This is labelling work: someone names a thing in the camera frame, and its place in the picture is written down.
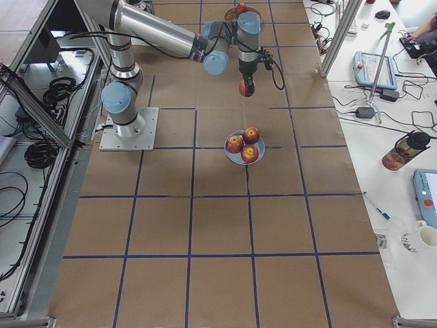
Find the green clamp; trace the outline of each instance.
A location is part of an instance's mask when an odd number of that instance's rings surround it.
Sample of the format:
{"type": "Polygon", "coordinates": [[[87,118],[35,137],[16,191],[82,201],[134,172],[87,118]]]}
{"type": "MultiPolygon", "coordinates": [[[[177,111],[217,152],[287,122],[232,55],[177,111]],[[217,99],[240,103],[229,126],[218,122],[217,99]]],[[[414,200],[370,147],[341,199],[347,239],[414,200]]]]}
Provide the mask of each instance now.
{"type": "Polygon", "coordinates": [[[382,40],[383,37],[385,37],[387,34],[393,32],[393,28],[395,26],[395,22],[392,23],[386,23],[385,28],[387,29],[384,34],[381,35],[380,40],[382,40]]]}

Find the blue control device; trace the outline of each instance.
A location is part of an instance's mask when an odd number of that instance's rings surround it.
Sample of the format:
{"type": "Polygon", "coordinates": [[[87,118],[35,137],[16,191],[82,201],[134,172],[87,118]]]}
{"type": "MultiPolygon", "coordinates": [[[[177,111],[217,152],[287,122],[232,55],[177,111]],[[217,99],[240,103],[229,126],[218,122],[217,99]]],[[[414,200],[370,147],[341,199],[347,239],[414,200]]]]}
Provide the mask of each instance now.
{"type": "MultiPolygon", "coordinates": [[[[364,53],[362,51],[357,51],[355,53],[353,69],[355,80],[358,85],[363,87],[373,86],[380,58],[381,55],[375,53],[364,53]]],[[[376,86],[390,90],[397,89],[393,60],[389,56],[385,56],[384,58],[384,63],[381,67],[381,73],[376,86]]]]}
{"type": "Polygon", "coordinates": [[[437,229],[437,171],[417,169],[413,181],[422,218],[427,225],[437,229]]]}

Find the white mug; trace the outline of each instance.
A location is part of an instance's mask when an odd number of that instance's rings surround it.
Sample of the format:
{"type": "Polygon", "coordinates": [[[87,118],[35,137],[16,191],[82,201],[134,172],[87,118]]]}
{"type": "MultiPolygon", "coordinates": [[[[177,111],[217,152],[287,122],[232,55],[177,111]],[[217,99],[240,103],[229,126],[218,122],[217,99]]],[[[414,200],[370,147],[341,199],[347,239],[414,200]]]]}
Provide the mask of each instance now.
{"type": "Polygon", "coordinates": [[[425,221],[417,221],[417,228],[402,236],[402,245],[413,253],[420,249],[437,249],[437,230],[429,227],[425,221]]]}

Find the computer mouse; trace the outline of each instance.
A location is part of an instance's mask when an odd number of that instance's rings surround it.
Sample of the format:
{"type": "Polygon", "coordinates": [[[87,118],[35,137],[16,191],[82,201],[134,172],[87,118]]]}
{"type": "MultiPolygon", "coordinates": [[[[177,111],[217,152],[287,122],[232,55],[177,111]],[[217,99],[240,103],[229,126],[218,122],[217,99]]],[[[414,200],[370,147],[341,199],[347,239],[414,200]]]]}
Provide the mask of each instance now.
{"type": "Polygon", "coordinates": [[[381,10],[375,14],[375,17],[379,19],[389,19],[390,12],[388,10],[381,10]]]}

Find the person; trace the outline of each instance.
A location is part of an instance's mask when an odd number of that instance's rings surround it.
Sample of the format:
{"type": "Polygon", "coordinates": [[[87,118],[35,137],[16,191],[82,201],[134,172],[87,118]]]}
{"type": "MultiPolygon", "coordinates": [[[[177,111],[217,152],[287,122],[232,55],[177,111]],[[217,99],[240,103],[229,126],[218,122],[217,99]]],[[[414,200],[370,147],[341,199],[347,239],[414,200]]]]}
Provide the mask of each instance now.
{"type": "Polygon", "coordinates": [[[424,58],[437,77],[437,12],[434,13],[434,17],[423,23],[411,36],[417,44],[424,42],[429,44],[429,49],[425,51],[427,55],[424,58]]]}

